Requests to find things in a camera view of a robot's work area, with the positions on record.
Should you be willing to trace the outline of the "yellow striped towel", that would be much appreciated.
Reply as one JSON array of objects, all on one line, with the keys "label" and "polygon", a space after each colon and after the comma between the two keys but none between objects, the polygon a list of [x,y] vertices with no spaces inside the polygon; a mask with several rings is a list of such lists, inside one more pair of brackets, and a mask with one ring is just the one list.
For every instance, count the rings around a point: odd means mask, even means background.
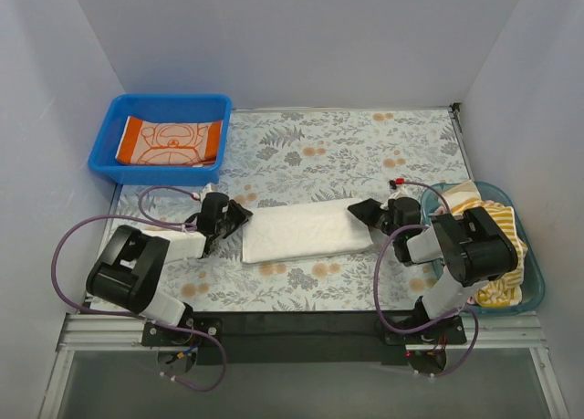
[{"label": "yellow striped towel", "polygon": [[477,185],[471,181],[460,183],[443,192],[443,197],[454,215],[461,215],[474,207],[483,207],[502,229],[517,253],[517,268],[480,288],[467,303],[488,309],[518,305],[523,299],[521,286],[525,277],[528,247],[518,235],[515,209],[497,202],[492,195],[481,194]]}]

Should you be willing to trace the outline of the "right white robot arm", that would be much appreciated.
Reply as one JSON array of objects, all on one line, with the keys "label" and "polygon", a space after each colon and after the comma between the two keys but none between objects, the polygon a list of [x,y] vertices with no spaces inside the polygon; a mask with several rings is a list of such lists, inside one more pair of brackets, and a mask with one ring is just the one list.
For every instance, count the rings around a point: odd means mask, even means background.
[{"label": "right white robot arm", "polygon": [[420,204],[411,197],[391,199],[387,204],[367,199],[350,205],[348,211],[363,224],[388,236],[386,245],[393,247],[396,258],[405,266],[443,261],[438,281],[418,298],[407,319],[393,324],[381,310],[382,258],[378,258],[374,304],[381,323],[395,333],[416,333],[456,316],[476,291],[519,265],[516,247],[482,206],[469,208],[460,215],[437,215],[427,227],[421,222]]}]

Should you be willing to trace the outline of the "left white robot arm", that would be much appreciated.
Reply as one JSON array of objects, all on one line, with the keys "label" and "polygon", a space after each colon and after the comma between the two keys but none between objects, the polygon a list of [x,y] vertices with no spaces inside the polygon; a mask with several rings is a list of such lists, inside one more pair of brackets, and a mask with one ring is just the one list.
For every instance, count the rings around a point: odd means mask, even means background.
[{"label": "left white robot arm", "polygon": [[196,195],[200,210],[185,222],[146,231],[121,225],[90,270],[87,292],[130,314],[178,327],[187,305],[159,289],[163,266],[208,256],[215,240],[227,238],[253,213],[226,194]]}]

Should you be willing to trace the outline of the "white towel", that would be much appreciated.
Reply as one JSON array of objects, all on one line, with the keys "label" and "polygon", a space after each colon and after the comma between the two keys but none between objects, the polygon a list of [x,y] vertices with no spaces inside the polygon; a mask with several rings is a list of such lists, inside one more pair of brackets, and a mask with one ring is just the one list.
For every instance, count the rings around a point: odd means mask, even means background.
[{"label": "white towel", "polygon": [[356,199],[256,208],[243,226],[242,262],[260,264],[346,255],[372,246],[348,210]]}]

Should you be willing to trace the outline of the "orange cartoon towel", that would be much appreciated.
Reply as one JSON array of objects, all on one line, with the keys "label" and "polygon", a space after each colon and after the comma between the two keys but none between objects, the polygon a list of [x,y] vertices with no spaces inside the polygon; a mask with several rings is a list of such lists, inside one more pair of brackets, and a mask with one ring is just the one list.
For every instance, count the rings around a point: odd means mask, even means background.
[{"label": "orange cartoon towel", "polygon": [[116,161],[133,166],[203,166],[215,162],[221,120],[204,123],[155,123],[129,117]]}]

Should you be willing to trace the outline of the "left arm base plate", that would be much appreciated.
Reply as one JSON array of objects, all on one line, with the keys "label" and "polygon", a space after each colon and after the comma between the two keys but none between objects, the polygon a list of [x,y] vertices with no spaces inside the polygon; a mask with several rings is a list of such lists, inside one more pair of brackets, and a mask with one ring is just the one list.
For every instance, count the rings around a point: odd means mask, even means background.
[{"label": "left arm base plate", "polygon": [[158,323],[148,321],[142,331],[141,346],[213,346],[213,343],[206,337],[194,334],[194,330],[219,340],[223,330],[223,321],[217,317],[200,316],[194,313],[183,316],[177,327],[165,328]]}]

